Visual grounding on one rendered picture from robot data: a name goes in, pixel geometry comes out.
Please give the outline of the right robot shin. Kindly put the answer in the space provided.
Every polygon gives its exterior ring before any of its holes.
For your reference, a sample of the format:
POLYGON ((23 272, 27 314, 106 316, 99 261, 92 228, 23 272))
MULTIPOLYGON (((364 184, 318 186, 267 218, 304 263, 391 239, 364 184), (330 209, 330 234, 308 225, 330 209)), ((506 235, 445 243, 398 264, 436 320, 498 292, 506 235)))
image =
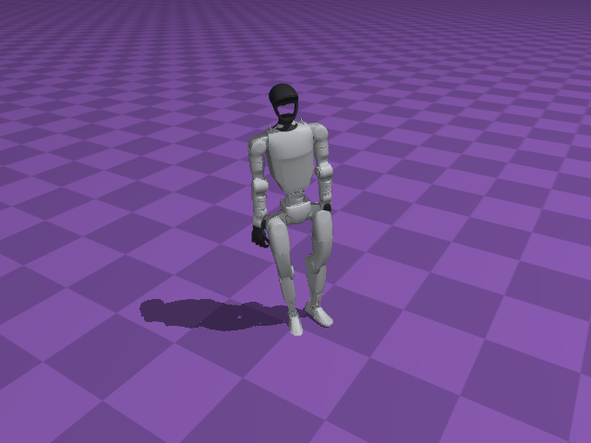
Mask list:
POLYGON ((282 289, 282 293, 283 293, 283 299, 288 305, 290 317, 292 318, 292 312, 295 312, 295 316, 297 317, 297 315, 296 315, 296 300, 295 300, 296 299, 296 289, 295 289, 293 278, 290 279, 290 277, 288 277, 288 278, 283 278, 281 280, 279 277, 279 281, 280 281, 280 285, 281 285, 281 289, 282 289))

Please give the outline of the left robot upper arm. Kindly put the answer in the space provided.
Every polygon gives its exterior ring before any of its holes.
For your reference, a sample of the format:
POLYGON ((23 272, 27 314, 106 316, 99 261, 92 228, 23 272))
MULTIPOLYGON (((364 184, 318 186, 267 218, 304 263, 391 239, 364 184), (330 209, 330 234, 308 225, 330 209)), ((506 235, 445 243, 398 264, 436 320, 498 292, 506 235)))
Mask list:
POLYGON ((328 145, 328 130, 325 126, 319 123, 310 123, 310 127, 314 138, 314 154, 316 158, 317 167, 315 167, 315 175, 319 179, 324 179, 332 176, 332 167, 328 163, 329 145, 328 145))

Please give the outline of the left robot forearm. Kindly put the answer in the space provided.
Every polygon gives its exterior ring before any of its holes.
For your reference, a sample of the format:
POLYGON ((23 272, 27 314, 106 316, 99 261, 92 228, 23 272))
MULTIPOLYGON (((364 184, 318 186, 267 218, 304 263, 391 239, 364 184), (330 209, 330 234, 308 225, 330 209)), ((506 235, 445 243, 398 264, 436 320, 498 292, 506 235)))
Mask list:
POLYGON ((318 185, 320 193, 319 205, 323 210, 324 205, 327 203, 330 203, 332 206, 332 176, 324 179, 318 179, 318 185))

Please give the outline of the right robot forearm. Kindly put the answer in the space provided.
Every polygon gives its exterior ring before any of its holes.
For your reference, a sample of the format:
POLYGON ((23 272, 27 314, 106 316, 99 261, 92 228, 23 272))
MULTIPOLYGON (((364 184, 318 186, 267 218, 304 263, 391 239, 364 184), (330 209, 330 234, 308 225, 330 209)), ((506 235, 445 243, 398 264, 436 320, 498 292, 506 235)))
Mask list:
POLYGON ((253 200, 253 221, 252 224, 256 227, 261 228, 261 222, 266 220, 266 216, 268 211, 266 209, 266 194, 265 193, 257 193, 256 194, 256 187, 255 182, 252 180, 251 183, 251 195, 253 200))

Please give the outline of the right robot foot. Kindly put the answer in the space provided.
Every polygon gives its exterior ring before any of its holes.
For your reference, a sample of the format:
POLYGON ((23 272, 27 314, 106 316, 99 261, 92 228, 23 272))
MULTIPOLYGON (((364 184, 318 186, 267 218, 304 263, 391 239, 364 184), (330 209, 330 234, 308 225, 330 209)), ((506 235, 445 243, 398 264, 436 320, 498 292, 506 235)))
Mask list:
POLYGON ((296 315, 295 312, 292 312, 292 318, 290 317, 289 314, 289 309, 287 311, 287 317, 288 317, 288 327, 290 329, 290 332, 295 335, 295 336, 300 336, 303 333, 303 328, 302 328, 302 324, 298 315, 298 312, 296 310, 296 315), (297 315, 297 317, 296 317, 297 315))

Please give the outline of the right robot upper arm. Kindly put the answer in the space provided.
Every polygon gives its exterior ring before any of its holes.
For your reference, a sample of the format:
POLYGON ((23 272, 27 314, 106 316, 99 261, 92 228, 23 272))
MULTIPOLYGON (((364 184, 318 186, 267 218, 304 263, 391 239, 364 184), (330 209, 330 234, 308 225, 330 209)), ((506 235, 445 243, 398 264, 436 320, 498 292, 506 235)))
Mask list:
POLYGON ((268 178, 264 178, 264 153, 268 148, 268 136, 266 133, 256 135, 249 139, 247 149, 249 154, 250 171, 255 182, 256 194, 269 190, 268 178))

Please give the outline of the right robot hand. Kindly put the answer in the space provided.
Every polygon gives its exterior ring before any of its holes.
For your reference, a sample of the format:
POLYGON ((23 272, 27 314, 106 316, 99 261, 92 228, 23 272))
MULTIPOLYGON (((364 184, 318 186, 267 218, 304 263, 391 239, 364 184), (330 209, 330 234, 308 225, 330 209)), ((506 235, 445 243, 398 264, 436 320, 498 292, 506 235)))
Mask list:
POLYGON ((255 243, 256 245, 259 245, 260 247, 264 247, 267 248, 270 245, 270 241, 269 239, 266 237, 266 234, 264 232, 266 227, 266 220, 263 220, 261 222, 261 228, 256 227, 253 225, 253 231, 252 231, 252 238, 251 241, 253 243, 255 243), (268 243, 268 245, 265 244, 265 241, 268 243))

